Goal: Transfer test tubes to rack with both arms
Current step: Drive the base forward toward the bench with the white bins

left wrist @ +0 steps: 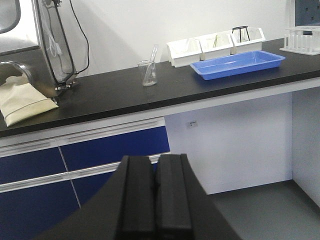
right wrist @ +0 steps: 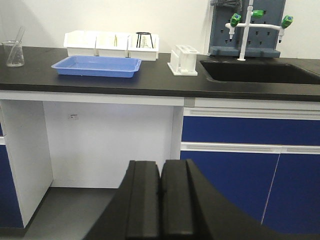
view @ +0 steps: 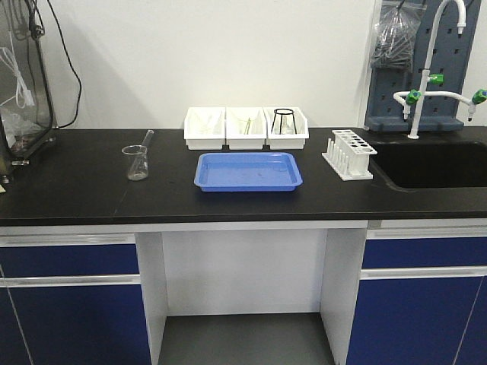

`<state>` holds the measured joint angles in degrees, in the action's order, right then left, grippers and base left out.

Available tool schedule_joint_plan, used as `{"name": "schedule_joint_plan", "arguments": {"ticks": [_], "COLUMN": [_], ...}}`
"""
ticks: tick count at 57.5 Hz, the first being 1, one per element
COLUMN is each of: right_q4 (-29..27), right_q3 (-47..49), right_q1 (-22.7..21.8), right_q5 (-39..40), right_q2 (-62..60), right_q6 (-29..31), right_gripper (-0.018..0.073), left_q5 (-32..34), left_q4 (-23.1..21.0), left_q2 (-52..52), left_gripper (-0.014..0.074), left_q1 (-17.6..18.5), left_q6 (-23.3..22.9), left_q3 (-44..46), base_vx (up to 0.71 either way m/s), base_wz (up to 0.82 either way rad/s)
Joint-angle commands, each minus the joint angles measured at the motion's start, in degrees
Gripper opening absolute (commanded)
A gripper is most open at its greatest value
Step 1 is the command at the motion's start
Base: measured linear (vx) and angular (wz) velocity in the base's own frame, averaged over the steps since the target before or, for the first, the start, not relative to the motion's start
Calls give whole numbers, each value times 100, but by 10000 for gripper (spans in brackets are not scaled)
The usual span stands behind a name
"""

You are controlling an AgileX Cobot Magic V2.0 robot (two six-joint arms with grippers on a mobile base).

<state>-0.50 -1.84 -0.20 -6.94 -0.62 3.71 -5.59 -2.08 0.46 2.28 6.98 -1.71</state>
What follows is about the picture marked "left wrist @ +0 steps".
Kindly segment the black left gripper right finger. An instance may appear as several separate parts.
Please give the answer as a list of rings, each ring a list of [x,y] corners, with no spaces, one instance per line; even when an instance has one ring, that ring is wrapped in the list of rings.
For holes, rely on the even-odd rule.
[[[155,216],[159,239],[240,239],[206,194],[186,154],[161,155],[155,179]]]

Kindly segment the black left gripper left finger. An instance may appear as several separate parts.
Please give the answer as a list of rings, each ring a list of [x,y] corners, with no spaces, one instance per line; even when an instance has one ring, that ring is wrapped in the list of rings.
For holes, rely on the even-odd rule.
[[[37,240],[154,240],[154,172],[146,156],[124,156],[81,209]]]

